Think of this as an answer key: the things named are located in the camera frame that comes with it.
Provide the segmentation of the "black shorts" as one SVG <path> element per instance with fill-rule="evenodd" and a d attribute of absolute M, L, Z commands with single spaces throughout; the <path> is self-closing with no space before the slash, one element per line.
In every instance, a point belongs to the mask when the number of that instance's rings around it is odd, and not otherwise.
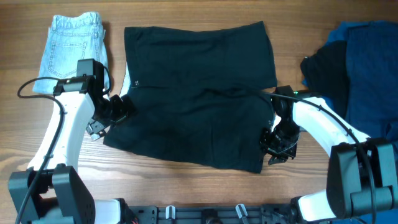
<path fill-rule="evenodd" d="M 104 144 L 156 159 L 260 173 L 260 138 L 274 119 L 264 94 L 277 85 L 263 22 L 194 32 L 124 30 L 135 112 Z"/>

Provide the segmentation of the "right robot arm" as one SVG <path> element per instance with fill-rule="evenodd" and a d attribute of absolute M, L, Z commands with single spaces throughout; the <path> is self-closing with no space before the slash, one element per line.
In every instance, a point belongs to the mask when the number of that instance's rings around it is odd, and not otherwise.
<path fill-rule="evenodd" d="M 358 131 L 309 91 L 280 86 L 270 93 L 276 119 L 263 130 L 260 147 L 269 164 L 294 159 L 300 131 L 308 132 L 328 154 L 326 188 L 293 198 L 289 223 L 361 220 L 397 208 L 397 174 L 392 144 Z"/>

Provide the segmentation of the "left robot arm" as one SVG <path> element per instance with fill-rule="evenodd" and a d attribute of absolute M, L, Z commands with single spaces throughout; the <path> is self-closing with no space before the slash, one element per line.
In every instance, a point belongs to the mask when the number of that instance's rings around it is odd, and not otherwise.
<path fill-rule="evenodd" d="M 105 128 L 128 114 L 118 96 L 104 98 L 103 88 L 99 75 L 57 80 L 40 148 L 27 170 L 9 178 L 16 223 L 138 222 L 124 199 L 95 200 L 77 172 L 85 132 L 100 138 Z"/>

